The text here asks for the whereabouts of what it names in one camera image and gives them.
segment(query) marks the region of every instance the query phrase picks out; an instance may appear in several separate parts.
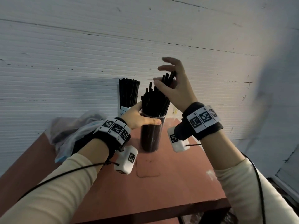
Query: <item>transparent cup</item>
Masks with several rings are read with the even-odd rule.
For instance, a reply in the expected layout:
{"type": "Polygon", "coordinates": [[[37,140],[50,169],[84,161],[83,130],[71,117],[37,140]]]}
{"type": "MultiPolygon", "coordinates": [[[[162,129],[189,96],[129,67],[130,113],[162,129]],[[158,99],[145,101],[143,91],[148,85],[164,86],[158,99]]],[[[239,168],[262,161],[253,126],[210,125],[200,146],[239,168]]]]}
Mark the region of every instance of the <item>transparent cup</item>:
{"type": "Polygon", "coordinates": [[[144,125],[141,127],[140,143],[144,151],[154,152],[159,148],[159,142],[161,138],[162,128],[165,121],[165,116],[153,117],[148,116],[141,110],[141,115],[145,117],[160,119],[162,124],[160,125],[144,125]]]}

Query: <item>beige long-sleeve shirt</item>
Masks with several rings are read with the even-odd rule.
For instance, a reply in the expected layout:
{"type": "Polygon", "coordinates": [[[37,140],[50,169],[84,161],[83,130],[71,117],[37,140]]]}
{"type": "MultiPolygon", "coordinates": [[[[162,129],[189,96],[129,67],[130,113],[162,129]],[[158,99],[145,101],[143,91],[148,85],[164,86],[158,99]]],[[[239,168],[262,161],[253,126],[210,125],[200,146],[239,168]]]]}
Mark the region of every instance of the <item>beige long-sleeve shirt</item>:
{"type": "MultiPolygon", "coordinates": [[[[60,173],[90,165],[80,154],[73,154],[43,181],[60,173]]],[[[215,170],[222,188],[240,223],[262,223],[256,175],[248,159],[226,170],[215,170]]],[[[275,188],[259,173],[264,192],[267,223],[299,223],[299,218],[275,188]]],[[[69,223],[93,182],[94,167],[67,174],[26,195],[9,209],[0,223],[69,223]]]]}

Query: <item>qr code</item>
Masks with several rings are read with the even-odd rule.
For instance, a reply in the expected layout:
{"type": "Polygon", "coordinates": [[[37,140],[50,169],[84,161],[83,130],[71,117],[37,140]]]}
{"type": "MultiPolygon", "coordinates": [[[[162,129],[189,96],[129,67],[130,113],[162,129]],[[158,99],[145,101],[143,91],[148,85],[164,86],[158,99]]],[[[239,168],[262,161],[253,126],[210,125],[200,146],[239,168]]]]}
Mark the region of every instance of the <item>qr code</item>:
{"type": "Polygon", "coordinates": [[[116,133],[120,133],[122,131],[123,127],[118,125],[117,123],[113,125],[113,127],[111,128],[112,131],[116,132],[116,133]]]}
{"type": "Polygon", "coordinates": [[[178,142],[178,139],[176,138],[176,136],[174,134],[170,135],[170,139],[172,143],[178,142]]]}
{"type": "Polygon", "coordinates": [[[214,116],[214,117],[217,117],[218,115],[215,113],[215,111],[213,109],[209,109],[209,111],[211,112],[211,114],[214,116]]]}
{"type": "Polygon", "coordinates": [[[200,125],[202,125],[202,122],[200,121],[200,119],[197,116],[190,119],[189,122],[191,123],[193,128],[196,128],[196,127],[199,127],[200,125]]]}
{"type": "Polygon", "coordinates": [[[113,123],[114,123],[113,121],[106,120],[106,122],[104,122],[104,124],[102,125],[102,127],[108,127],[108,128],[110,128],[110,126],[111,126],[113,123]]]}
{"type": "Polygon", "coordinates": [[[199,117],[203,120],[203,122],[207,122],[213,119],[207,111],[199,114],[199,117]]]}
{"type": "Polygon", "coordinates": [[[117,170],[118,173],[125,174],[122,170],[117,170]]]}
{"type": "Polygon", "coordinates": [[[130,161],[131,163],[134,163],[136,156],[133,153],[130,153],[128,161],[130,161]]]}
{"type": "Polygon", "coordinates": [[[129,133],[126,130],[123,130],[123,132],[121,133],[121,138],[125,141],[128,135],[129,133]]]}

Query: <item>hand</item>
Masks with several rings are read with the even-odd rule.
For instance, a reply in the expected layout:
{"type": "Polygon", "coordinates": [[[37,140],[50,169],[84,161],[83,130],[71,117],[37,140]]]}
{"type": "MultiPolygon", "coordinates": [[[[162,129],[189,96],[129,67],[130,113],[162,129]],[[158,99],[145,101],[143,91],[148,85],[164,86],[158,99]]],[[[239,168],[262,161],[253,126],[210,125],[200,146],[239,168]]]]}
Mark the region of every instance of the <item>hand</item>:
{"type": "Polygon", "coordinates": [[[159,71],[176,71],[176,80],[170,87],[161,82],[162,78],[154,78],[155,86],[169,98],[171,103],[184,112],[192,103],[197,101],[192,90],[185,69],[180,60],[172,57],[162,57],[162,60],[172,65],[162,65],[158,67],[159,71]]]}
{"type": "Polygon", "coordinates": [[[139,114],[141,110],[141,101],[134,105],[132,108],[121,117],[127,123],[128,127],[133,130],[143,125],[160,125],[162,122],[156,118],[144,117],[139,114]]]}

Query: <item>person's left hand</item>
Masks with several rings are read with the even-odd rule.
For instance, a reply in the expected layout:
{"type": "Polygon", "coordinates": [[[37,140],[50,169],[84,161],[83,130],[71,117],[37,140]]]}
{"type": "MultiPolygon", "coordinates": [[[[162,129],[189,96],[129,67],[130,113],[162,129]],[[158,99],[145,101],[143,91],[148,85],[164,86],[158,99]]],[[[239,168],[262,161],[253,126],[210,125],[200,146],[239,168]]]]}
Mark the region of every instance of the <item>person's left hand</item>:
{"type": "Polygon", "coordinates": [[[127,123],[128,127],[133,130],[143,125],[160,125],[162,122],[156,118],[144,117],[139,114],[141,110],[141,101],[134,105],[132,108],[121,117],[127,123]]]}

